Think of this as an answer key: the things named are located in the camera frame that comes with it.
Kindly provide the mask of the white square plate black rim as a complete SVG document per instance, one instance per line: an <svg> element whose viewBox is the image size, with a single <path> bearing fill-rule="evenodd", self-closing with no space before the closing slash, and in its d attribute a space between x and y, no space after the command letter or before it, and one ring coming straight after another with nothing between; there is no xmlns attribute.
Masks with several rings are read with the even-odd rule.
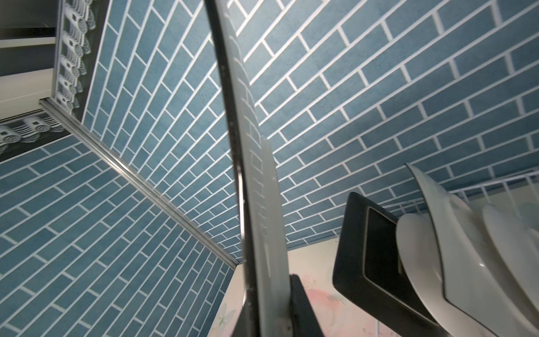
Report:
<svg viewBox="0 0 539 337"><path fill-rule="evenodd" d="M258 120L237 33L224 1L206 1L223 90L244 264L246 336L292 336L286 248L276 231L279 194L269 143Z"/></svg>

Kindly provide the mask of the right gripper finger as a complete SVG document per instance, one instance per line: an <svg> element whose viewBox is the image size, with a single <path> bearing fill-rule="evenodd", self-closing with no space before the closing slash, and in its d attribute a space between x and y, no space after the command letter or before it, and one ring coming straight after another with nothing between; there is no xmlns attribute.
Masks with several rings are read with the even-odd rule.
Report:
<svg viewBox="0 0 539 337"><path fill-rule="evenodd" d="M324 337L299 276L290 275L293 337Z"/></svg>

